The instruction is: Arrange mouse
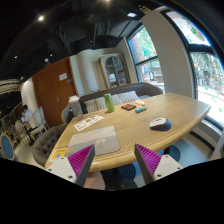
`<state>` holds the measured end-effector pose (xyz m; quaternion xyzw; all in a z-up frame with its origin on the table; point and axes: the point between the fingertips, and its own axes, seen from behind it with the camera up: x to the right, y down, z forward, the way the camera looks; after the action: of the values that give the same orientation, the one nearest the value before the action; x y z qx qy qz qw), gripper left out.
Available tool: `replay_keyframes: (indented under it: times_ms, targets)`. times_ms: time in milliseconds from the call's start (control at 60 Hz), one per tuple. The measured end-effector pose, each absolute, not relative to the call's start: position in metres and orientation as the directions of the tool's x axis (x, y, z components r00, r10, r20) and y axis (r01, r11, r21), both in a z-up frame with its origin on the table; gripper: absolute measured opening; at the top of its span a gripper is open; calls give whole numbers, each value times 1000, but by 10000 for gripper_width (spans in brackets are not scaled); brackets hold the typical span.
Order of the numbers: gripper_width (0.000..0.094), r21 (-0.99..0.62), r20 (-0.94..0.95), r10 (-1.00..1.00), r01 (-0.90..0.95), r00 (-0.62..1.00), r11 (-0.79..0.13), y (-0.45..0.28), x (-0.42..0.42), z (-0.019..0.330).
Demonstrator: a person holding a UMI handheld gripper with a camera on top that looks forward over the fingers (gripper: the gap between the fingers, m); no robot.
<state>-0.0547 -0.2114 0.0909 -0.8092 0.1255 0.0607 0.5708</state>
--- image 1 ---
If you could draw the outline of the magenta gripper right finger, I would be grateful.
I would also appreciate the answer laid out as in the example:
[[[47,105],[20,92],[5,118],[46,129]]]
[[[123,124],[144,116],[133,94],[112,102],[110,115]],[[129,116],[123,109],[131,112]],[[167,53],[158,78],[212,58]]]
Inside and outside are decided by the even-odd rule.
[[[134,154],[145,184],[150,184],[182,169],[182,166],[170,155],[159,155],[139,144],[135,145]]]

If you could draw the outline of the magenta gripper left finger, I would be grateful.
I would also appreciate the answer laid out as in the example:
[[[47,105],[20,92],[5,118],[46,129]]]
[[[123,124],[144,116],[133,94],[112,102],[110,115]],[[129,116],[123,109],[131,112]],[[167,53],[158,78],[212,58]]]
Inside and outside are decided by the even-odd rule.
[[[59,157],[47,171],[83,187],[94,156],[95,146],[90,145],[68,157]]]

